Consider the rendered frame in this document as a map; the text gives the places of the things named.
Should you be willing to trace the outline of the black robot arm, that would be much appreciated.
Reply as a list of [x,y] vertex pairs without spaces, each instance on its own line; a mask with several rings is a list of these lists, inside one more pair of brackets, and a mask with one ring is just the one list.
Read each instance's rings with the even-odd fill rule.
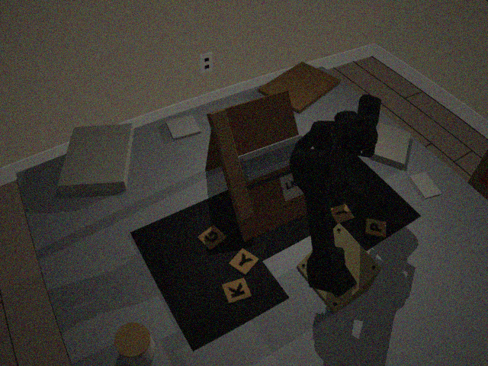
[[[356,285],[345,266],[345,251],[335,245],[329,186],[340,159],[337,142],[350,139],[353,146],[373,154],[377,144],[380,99],[362,95],[358,114],[340,111],[335,121],[318,120],[297,141],[290,158],[294,182],[304,193],[313,253],[307,260],[309,286],[331,292],[336,298]],[[318,140],[332,141],[331,151],[311,149]],[[355,282],[355,284],[354,284]],[[338,296],[336,296],[338,295]]]

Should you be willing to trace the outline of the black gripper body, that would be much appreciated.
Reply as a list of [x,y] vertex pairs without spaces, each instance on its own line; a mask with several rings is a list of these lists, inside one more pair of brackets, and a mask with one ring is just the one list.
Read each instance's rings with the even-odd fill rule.
[[[330,149],[332,148],[332,145],[333,145],[332,141],[318,140],[317,144],[313,147],[314,147],[314,149],[329,150],[329,148]],[[350,139],[341,138],[338,140],[337,145],[338,145],[340,151],[346,151],[346,152],[350,152],[350,153],[356,153],[356,150],[361,151],[361,149],[353,146]],[[360,156],[368,157],[368,158],[372,157],[373,155],[374,155],[374,153],[370,154],[368,152],[363,152],[363,151],[362,151],[362,153],[360,153]]]

